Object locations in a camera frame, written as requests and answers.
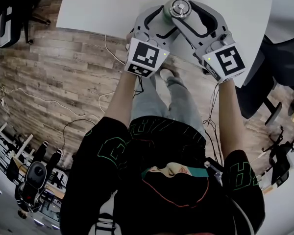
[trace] desk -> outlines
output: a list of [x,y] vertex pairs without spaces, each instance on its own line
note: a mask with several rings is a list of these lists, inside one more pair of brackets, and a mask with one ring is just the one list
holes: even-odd
[[294,38],[294,0],[273,0],[266,35],[273,43]]
[[[136,17],[144,10],[169,0],[63,0],[57,27],[85,30],[125,38]],[[265,33],[272,0],[195,0],[223,15],[242,50],[247,71],[235,78],[241,87],[254,62]],[[199,32],[205,30],[194,15],[188,24]],[[171,47],[171,54],[198,65],[187,41],[180,35]]]
[[[20,167],[23,164],[19,159],[15,158],[15,157],[13,158],[13,160],[14,160],[15,164],[17,165],[17,167]],[[25,166],[20,167],[20,173],[25,175],[27,173],[27,167],[25,167]],[[46,189],[51,191],[56,197],[63,199],[64,192],[62,192],[61,190],[59,190],[57,187],[53,186],[49,182],[46,183]]]

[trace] wire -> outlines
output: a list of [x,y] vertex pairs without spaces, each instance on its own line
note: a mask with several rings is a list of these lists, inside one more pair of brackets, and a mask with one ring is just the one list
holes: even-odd
[[22,91],[23,93],[25,93],[27,96],[31,96],[31,97],[34,97],[34,98],[40,99],[40,100],[42,100],[42,101],[44,101],[44,102],[47,102],[47,103],[49,103],[49,102],[57,103],[58,105],[62,106],[63,108],[65,108],[65,109],[67,109],[67,110],[69,110],[69,111],[72,112],[75,116],[77,116],[77,117],[79,117],[79,118],[82,118],[82,117],[85,117],[85,116],[93,116],[93,117],[95,117],[98,121],[100,121],[100,119],[99,119],[98,117],[96,117],[95,115],[93,115],[93,114],[78,115],[78,114],[76,114],[74,111],[72,111],[72,110],[69,109],[68,107],[66,107],[66,106],[64,106],[64,105],[62,105],[62,104],[60,104],[60,103],[57,102],[57,101],[54,101],[54,100],[44,100],[44,99],[42,99],[42,98],[40,98],[40,97],[37,97],[37,96],[34,96],[34,95],[31,95],[31,94],[26,93],[22,88],[18,88],[18,89],[15,89],[15,90],[11,90],[10,92],[5,93],[4,96],[5,96],[6,94],[10,94],[10,93],[12,93],[12,92],[19,91],[19,90]]
[[114,56],[115,59],[117,59],[121,64],[125,65],[124,62],[122,62],[119,58],[117,58],[117,57],[115,56],[115,54],[113,54],[113,53],[108,49],[108,47],[107,47],[107,34],[104,35],[104,46],[106,47],[107,51],[108,51],[112,56]]
[[[222,160],[222,155],[221,155],[221,149],[220,149],[220,146],[219,146],[219,140],[218,140],[218,136],[217,136],[217,131],[216,131],[216,123],[211,119],[212,118],[212,111],[214,109],[214,106],[215,106],[215,103],[217,101],[217,97],[218,97],[218,93],[219,93],[219,89],[216,93],[216,88],[217,88],[218,84],[215,86],[214,88],[214,92],[212,93],[211,97],[210,97],[210,103],[209,103],[209,117],[207,120],[204,120],[202,122],[202,124],[206,124],[207,123],[207,126],[209,127],[209,125],[211,125],[214,133],[215,133],[215,138],[217,140],[217,145],[218,145],[218,152],[219,152],[219,157],[220,157],[220,162],[221,162],[221,166],[223,166],[223,160]],[[205,133],[207,134],[207,136],[209,137],[210,141],[211,141],[211,145],[212,145],[212,149],[214,151],[214,157],[215,157],[215,161],[217,163],[219,163],[218,161],[218,158],[216,156],[216,150],[215,150],[215,146],[214,144],[212,143],[212,139],[210,137],[210,135],[208,134],[208,132],[205,130]]]
[[94,122],[92,122],[92,121],[90,121],[90,120],[88,120],[88,119],[84,119],[84,118],[76,119],[76,120],[74,120],[74,121],[72,121],[72,122],[67,123],[67,124],[64,126],[63,131],[62,131],[62,134],[63,134],[62,153],[63,153],[63,154],[64,154],[64,147],[65,147],[65,136],[64,136],[65,128],[66,128],[69,124],[74,123],[74,122],[76,122],[76,121],[80,121],[80,120],[88,121],[88,122],[92,123],[92,124],[95,126],[95,123],[94,123]]
[[143,81],[142,81],[142,77],[141,77],[141,76],[138,77],[138,81],[139,81],[139,84],[140,84],[142,90],[141,90],[141,91],[135,91],[135,92],[137,92],[137,93],[134,94],[133,98],[134,98],[135,96],[138,96],[139,94],[141,94],[141,93],[144,92]]
[[103,95],[101,95],[99,98],[98,98],[98,104],[99,104],[99,107],[100,107],[100,109],[101,109],[101,111],[103,112],[103,113],[105,113],[105,111],[102,109],[102,107],[101,107],[101,105],[100,105],[100,99],[103,97],[103,96],[107,96],[107,95],[110,95],[110,94],[113,94],[114,92],[110,92],[110,93],[107,93],[107,94],[103,94]]
[[21,168],[22,166],[26,166],[26,167],[28,167],[28,165],[26,165],[26,164],[21,164],[20,167],[19,167],[19,170],[20,170],[20,168]]

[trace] strap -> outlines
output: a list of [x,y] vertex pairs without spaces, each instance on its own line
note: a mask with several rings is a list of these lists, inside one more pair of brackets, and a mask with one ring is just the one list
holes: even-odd
[[230,200],[232,201],[232,203],[235,205],[235,207],[242,213],[243,217],[245,218],[245,220],[246,220],[246,222],[248,224],[250,235],[255,235],[254,228],[253,228],[249,218],[245,214],[245,212],[242,210],[242,208],[233,199],[230,198]]
[[120,226],[113,221],[115,191],[99,211],[98,222],[92,226],[88,235],[122,235]]

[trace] grey jeans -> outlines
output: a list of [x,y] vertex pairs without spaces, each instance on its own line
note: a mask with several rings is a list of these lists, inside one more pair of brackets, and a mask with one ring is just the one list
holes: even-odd
[[[142,78],[142,82],[144,92],[134,97],[131,121],[143,116],[170,118],[195,128],[205,137],[205,128],[197,106],[182,79],[178,77],[167,79],[167,87],[171,94],[169,109],[156,91],[155,76]],[[141,90],[139,83],[137,83],[136,90]]]

